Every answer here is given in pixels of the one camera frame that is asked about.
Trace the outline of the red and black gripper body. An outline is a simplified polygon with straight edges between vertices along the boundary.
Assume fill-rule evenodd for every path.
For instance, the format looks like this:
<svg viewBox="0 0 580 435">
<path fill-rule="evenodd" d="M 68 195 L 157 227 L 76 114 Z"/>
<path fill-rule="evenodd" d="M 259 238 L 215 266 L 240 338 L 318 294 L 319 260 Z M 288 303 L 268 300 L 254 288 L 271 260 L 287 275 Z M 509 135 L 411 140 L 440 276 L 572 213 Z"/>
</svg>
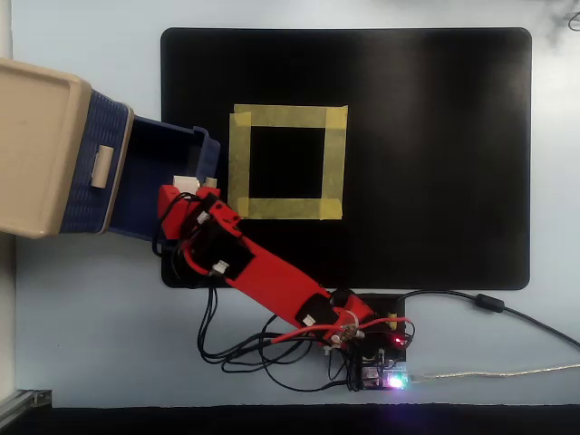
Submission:
<svg viewBox="0 0 580 435">
<path fill-rule="evenodd" d="M 177 239 L 192 254 L 225 254 L 240 250 L 239 215 L 223 201 L 200 201 L 183 195 L 162 221 L 166 239 Z"/>
</svg>

